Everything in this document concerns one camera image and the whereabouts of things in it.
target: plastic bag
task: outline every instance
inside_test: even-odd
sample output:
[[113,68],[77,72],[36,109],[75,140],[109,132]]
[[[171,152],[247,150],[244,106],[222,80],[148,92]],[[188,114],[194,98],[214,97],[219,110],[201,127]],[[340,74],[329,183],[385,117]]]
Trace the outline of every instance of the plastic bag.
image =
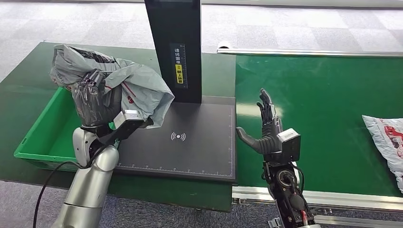
[[95,69],[105,74],[104,105],[110,103],[110,91],[121,85],[122,110],[137,110],[144,120],[150,117],[160,127],[175,98],[162,77],[148,66],[102,53],[67,45],[56,45],[50,77],[60,87],[71,90],[74,83]]
[[363,120],[375,146],[396,176],[397,187],[403,193],[403,119],[379,119],[363,115]]

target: gray carpet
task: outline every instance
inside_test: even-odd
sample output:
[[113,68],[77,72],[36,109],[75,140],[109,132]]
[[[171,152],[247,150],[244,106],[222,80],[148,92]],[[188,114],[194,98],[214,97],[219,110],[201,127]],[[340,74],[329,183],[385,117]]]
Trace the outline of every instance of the gray carpet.
[[[201,19],[203,52],[215,52],[223,40],[241,48],[403,51],[402,10],[203,5]],[[0,82],[41,41],[154,47],[141,3],[0,0]],[[39,186],[0,181],[0,228],[31,227],[39,191]],[[38,227],[50,227],[66,193],[46,190]],[[337,215],[403,221],[401,214]],[[108,197],[100,227],[266,228],[276,216],[273,205],[234,205],[231,213],[222,213]]]

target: gray plastic bag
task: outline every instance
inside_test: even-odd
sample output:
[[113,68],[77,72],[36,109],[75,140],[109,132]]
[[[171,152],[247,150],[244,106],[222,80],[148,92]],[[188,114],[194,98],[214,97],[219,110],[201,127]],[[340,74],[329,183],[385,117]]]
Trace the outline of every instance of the gray plastic bag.
[[122,110],[137,110],[144,120],[150,117],[154,124],[147,128],[161,127],[175,97],[153,69],[84,48],[56,45],[54,50],[50,77],[58,86],[71,89],[88,72],[100,69],[106,75],[105,105],[109,104],[109,92],[121,85]]

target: black pad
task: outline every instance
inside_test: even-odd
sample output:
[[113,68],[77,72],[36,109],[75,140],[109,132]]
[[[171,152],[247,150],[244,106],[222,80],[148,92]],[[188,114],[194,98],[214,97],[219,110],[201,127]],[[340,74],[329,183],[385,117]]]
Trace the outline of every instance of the black pad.
[[235,182],[235,98],[172,103],[163,126],[138,129],[119,145],[117,171]]

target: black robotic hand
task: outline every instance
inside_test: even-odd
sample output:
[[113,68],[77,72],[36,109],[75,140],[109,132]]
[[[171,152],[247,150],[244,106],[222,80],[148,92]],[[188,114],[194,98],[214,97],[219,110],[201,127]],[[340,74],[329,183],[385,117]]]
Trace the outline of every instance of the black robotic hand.
[[109,105],[104,104],[105,78],[106,75],[103,72],[95,69],[72,86],[71,93],[83,127],[108,124],[121,111],[122,88],[120,85],[110,92]]
[[273,161],[276,156],[280,155],[280,142],[277,134],[282,131],[281,120],[276,115],[276,110],[266,90],[260,89],[259,97],[262,100],[262,103],[257,102],[262,117],[262,138],[253,138],[242,127],[237,127],[236,131],[239,138],[256,152],[263,154],[265,160],[271,159]]

